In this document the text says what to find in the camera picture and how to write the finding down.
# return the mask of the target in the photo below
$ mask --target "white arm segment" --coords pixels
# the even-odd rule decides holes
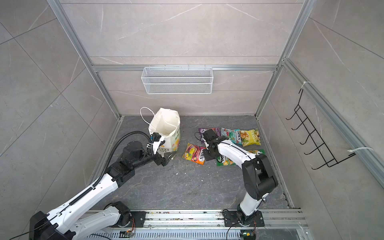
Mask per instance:
[[[100,229],[114,225],[120,218],[119,210],[110,206],[107,209],[93,214],[89,217],[79,219],[70,228],[71,232],[76,232],[72,240],[81,240]]]
[[[86,211],[88,211],[91,207],[93,207],[93,205],[95,205],[103,197],[107,196],[109,193],[115,191],[118,188],[118,184],[112,181],[112,177],[109,174],[105,174],[101,179],[100,183],[96,186],[94,190],[87,193],[75,204],[73,204],[72,206],[69,206],[60,214],[60,212],[64,208],[66,208],[73,199],[79,196],[82,192],[84,192],[90,186],[86,187],[83,191],[81,191],[79,194],[71,198],[65,204],[48,212],[49,213],[49,216],[47,217],[48,219],[51,219],[52,217],[57,215],[57,217],[51,220],[51,224],[54,225],[55,223],[57,223],[59,226],[56,229],[60,233],[62,234],[66,233]]]
[[[247,152],[241,147],[236,146],[231,140],[224,140],[220,142],[218,145],[218,152],[231,159],[237,166],[241,168],[241,165],[245,161],[249,161],[255,158],[255,154]]]
[[[255,158],[255,154],[247,152],[241,147],[236,146],[231,140],[224,140],[217,145],[218,152],[231,159],[237,166],[242,167],[243,162],[249,161]],[[243,201],[240,203],[240,208],[246,216],[250,216],[258,210],[262,199],[253,199],[248,193],[245,194]]]

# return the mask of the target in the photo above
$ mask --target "marble floor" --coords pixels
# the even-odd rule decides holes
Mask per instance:
[[[118,190],[99,201],[93,209],[102,209],[110,202],[122,201],[131,209],[221,209],[236,208],[246,191],[241,169],[237,166],[217,166],[215,160],[204,165],[185,160],[182,155],[187,143],[202,146],[194,137],[199,127],[225,127],[228,129],[257,128],[254,116],[180,116],[181,139],[178,152],[166,167],[154,162],[136,170],[136,175]],[[128,132],[148,132],[141,116],[126,116],[116,139]],[[133,135],[115,151],[111,162],[116,161],[129,141],[146,142],[145,137]],[[262,144],[245,149],[265,149]],[[281,187],[275,188],[262,203],[265,209],[286,209],[287,201]]]

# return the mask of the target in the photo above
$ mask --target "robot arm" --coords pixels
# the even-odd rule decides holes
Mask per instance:
[[[114,149],[126,137],[118,141]],[[107,209],[92,216],[79,219],[103,197],[115,191],[135,175],[135,169],[154,161],[157,165],[166,166],[175,152],[162,157],[156,153],[164,137],[157,133],[151,135],[150,144],[144,150],[141,142],[132,141],[123,149],[118,161],[112,163],[102,175],[66,203],[49,211],[47,214],[37,212],[30,219],[30,239],[32,240],[77,240],[88,236],[102,228],[119,224],[125,226],[131,218],[130,209],[122,202],[115,202]]]
[[[236,163],[243,171],[247,191],[237,207],[237,218],[243,225],[252,222],[265,197],[278,185],[271,164],[264,154],[255,155],[237,147],[226,137],[218,137],[213,130],[203,133],[207,149],[203,150],[206,161],[223,155]]]
[[[159,134],[155,133],[154,135],[151,136],[150,142],[152,142],[152,145],[148,146],[147,151],[143,149],[141,142],[132,141],[128,143],[123,149],[119,160],[106,169],[105,174],[97,184],[98,180],[47,214],[38,212],[32,216],[30,220],[30,239],[77,240],[111,225],[126,226],[131,220],[131,213],[130,209],[121,202],[116,202],[92,216],[83,219],[79,218],[103,197],[115,191],[133,177],[136,168],[152,161],[157,165],[166,166],[168,164],[175,152],[166,153],[164,157],[158,153],[155,154],[163,139]],[[207,149],[204,150],[206,161],[224,155],[242,168],[247,193],[237,207],[236,215],[239,223],[248,225],[253,221],[261,202],[277,186],[277,181],[267,157],[263,154],[257,156],[249,153],[237,147],[226,137],[218,137],[213,130],[206,131],[203,136],[207,145]]]

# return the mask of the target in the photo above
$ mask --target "white wire basket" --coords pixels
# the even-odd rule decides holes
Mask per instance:
[[[146,67],[141,75],[148,94],[212,93],[211,67]]]

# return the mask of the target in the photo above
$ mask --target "black wire rack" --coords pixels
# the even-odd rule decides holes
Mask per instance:
[[[297,105],[296,105],[296,107],[295,107],[295,113],[290,117],[290,118],[285,118],[285,119],[287,119],[287,120],[291,120],[295,115],[300,119],[300,125],[297,127],[297,128],[295,128],[295,129],[293,129],[293,128],[291,128],[292,130],[297,130],[301,125],[303,125],[304,127],[305,127],[305,130],[307,131],[307,133],[308,133],[308,137],[307,137],[307,139],[305,140],[305,142],[304,143],[301,143],[300,142],[300,144],[301,145],[304,145],[304,144],[306,144],[307,143],[307,141],[308,141],[308,139],[309,138],[311,138],[311,140],[313,141],[313,144],[315,145],[315,149],[313,150],[313,151],[311,151],[310,153],[304,153],[305,155],[310,155],[311,153],[313,153],[314,151],[318,151],[319,153],[320,153],[320,155],[321,155],[321,157],[322,157],[322,159],[324,160],[324,164],[323,165],[321,165],[320,167],[317,167],[317,168],[312,168],[313,170],[317,170],[317,169],[319,169],[319,168],[321,168],[321,167],[323,167],[323,166],[325,166],[325,165],[327,165],[328,167],[332,167],[332,166],[335,166],[336,164],[339,164],[339,163],[341,163],[342,161],[345,161],[345,160],[347,160],[348,158],[350,158],[350,157],[353,157],[353,156],[355,156],[356,154],[355,153],[351,153],[351,154],[349,154],[348,155],[348,157],[346,157],[346,158],[344,158],[343,160],[341,160],[341,161],[337,161],[336,160],[336,158],[334,157],[334,155],[333,155],[333,153],[331,152],[331,150],[329,149],[329,147],[327,146],[327,144],[324,142],[324,140],[323,140],[323,137],[319,134],[319,132],[317,131],[317,129],[315,128],[315,126],[312,124],[312,122],[311,122],[311,120],[309,119],[309,117],[307,116],[307,114],[304,112],[304,110],[301,108],[301,106],[300,106],[300,100],[301,100],[301,96],[303,95],[303,89],[300,89],[300,91],[299,91],[299,94],[300,94],[300,98],[299,98],[299,102],[297,103]],[[305,115],[305,119],[304,120],[302,120],[301,119],[301,117],[299,116],[299,114],[298,114],[298,111],[299,110],[301,110],[301,112]],[[311,132],[309,132],[309,130],[308,130],[308,128],[305,126],[305,124],[304,124],[304,122],[305,121],[308,121],[311,125],[312,125],[312,127],[313,127],[313,131],[311,131]],[[320,137],[320,139],[321,139],[321,141],[320,142],[318,142],[317,144],[316,144],[316,142],[315,142],[315,140],[313,139],[313,134],[315,134],[315,133],[317,133],[317,135]],[[320,151],[320,147],[321,146],[325,146],[326,147],[326,149],[329,151],[329,153],[330,153],[330,155],[331,155],[331,160],[329,160],[329,161],[327,161],[327,160],[325,160],[325,158],[324,158],[324,155],[323,155],[323,153]]]

